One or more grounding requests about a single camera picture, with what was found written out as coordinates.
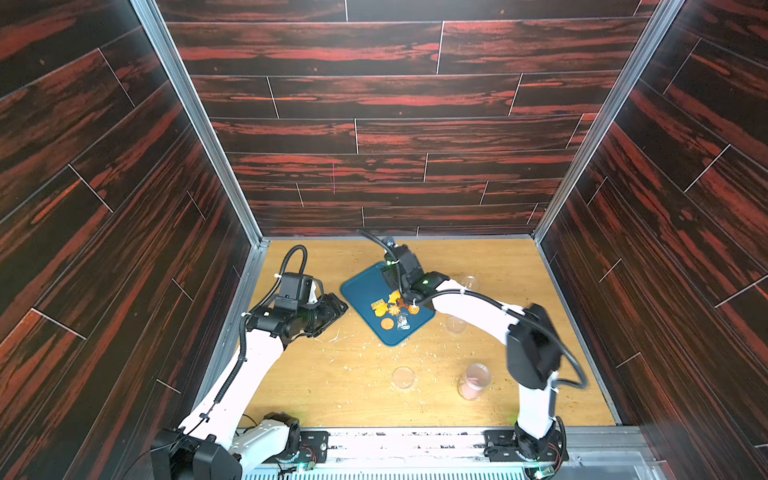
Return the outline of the clear jar with star cookies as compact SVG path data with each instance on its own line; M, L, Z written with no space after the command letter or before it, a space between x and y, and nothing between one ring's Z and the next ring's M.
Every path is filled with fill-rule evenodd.
M477 277L473 275L467 275L460 279L459 283L467 290L477 291L480 286L480 282Z

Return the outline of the yellow square waffle cookie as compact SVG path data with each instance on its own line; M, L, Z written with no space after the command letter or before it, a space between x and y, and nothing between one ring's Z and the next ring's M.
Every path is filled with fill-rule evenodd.
M386 309L387 307L388 304L383 299L379 299L371 304L372 310Z

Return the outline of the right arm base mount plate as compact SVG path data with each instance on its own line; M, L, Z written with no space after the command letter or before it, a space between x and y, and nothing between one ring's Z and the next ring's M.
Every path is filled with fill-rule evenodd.
M491 462L556 464L569 459L566 441L556 426L541 439L516 429L485 430L483 437L483 455Z

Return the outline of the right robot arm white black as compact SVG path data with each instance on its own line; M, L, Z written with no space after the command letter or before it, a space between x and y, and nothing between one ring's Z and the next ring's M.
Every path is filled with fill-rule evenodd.
M535 303L502 303L442 273L426 272L408 246L391 237L384 240L384 249L385 276L394 279L408 305L457 317L505 346L507 370L519 391L514 449L527 461L543 462L556 445L555 435L565 437L555 415L559 389L588 387L583 367L560 339L547 311Z

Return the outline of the clear jar with pink cookies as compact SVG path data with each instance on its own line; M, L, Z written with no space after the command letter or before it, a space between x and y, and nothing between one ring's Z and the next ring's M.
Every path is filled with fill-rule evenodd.
M463 399L474 401L483 394L491 381L490 370L481 363L474 363L464 370L459 379L457 391Z

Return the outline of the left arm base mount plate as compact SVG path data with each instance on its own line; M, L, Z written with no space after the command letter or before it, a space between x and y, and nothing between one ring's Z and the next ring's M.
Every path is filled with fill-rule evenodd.
M297 440L289 438L287 452L269 457L264 464L298 465L322 464L327 461L330 433L323 430L301 429Z

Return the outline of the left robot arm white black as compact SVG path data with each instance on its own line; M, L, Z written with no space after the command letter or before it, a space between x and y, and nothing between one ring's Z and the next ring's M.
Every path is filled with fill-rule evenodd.
M271 412L255 426L240 421L266 374L288 345L314 338L348 306L320 281L280 274L268 295L242 316L239 348L212 389L175 428L162 430L150 447L156 479L239 479L266 461L287 473L312 462L297 418Z

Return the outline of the clear jar lid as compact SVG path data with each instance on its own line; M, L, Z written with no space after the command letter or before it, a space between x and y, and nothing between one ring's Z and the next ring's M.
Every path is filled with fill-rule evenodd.
M411 388L414 385L415 380L415 373L409 367L400 366L392 372L392 384L399 389L407 390Z
M461 320L458 317L455 316L449 316L445 320L445 329L453 334L453 335L460 335L463 333L467 328L467 323L464 320Z

